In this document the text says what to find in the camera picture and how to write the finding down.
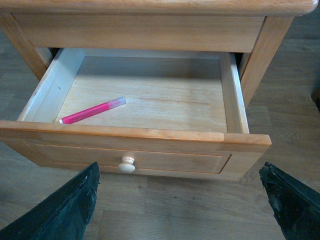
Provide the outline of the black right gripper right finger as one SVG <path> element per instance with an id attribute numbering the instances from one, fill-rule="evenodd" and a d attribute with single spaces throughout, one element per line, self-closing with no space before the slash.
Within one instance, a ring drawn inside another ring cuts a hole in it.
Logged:
<path id="1" fill-rule="evenodd" d="M 287 240 L 320 238 L 320 193 L 270 162 L 259 170 L 274 217 Z"/>

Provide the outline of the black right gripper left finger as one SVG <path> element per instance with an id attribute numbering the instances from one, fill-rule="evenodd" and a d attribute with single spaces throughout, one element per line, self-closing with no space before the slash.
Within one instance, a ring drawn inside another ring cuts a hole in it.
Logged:
<path id="1" fill-rule="evenodd" d="M 93 162 L 0 231 L 2 240 L 81 240 L 94 213 L 100 171 Z"/>

